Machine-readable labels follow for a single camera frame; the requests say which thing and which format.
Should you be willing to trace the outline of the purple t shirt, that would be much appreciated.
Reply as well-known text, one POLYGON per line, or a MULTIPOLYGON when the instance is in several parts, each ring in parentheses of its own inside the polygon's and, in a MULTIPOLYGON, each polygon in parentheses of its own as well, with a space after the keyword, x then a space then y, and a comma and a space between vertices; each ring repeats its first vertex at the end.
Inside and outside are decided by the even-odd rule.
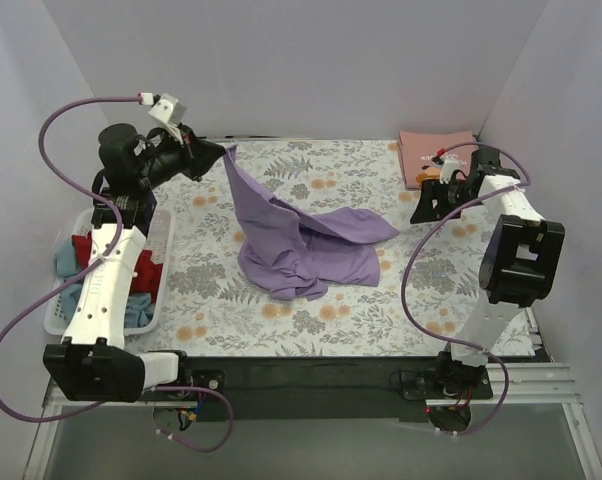
POLYGON ((248 280, 277 301, 317 299, 329 283, 376 287, 375 245, 398 230, 368 209, 342 207, 311 215, 276 197, 237 163, 223 157, 235 216, 245 235, 237 261, 248 280))

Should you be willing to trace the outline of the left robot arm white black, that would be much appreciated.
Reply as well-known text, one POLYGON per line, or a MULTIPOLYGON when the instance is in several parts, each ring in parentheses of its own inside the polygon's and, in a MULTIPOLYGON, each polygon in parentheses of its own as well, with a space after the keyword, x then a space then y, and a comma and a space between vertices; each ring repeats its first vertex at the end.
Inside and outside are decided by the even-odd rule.
POLYGON ((46 346, 43 363, 69 400, 135 402, 152 387, 182 382, 185 357, 125 349, 126 304, 156 209, 153 191, 179 174, 201 180, 225 150, 185 125, 141 135, 118 123, 98 142, 103 168, 93 183, 91 270, 60 344, 46 346))

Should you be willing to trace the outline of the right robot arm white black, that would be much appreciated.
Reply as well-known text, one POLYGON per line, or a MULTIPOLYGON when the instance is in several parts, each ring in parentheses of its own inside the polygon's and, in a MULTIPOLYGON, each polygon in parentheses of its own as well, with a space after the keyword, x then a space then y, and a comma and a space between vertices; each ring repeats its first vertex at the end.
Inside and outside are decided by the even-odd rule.
POLYGON ((410 222, 439 230, 470 207, 487 209, 495 227, 478 271, 479 295, 463 328, 447 340, 433 366, 402 375, 406 397, 468 398, 487 384, 492 348, 517 315, 548 296, 556 275, 564 226, 532 206, 525 192, 531 179, 519 162, 507 168, 501 163, 505 151, 479 142, 472 146, 467 172, 451 148, 432 157, 440 173, 422 182, 410 222))

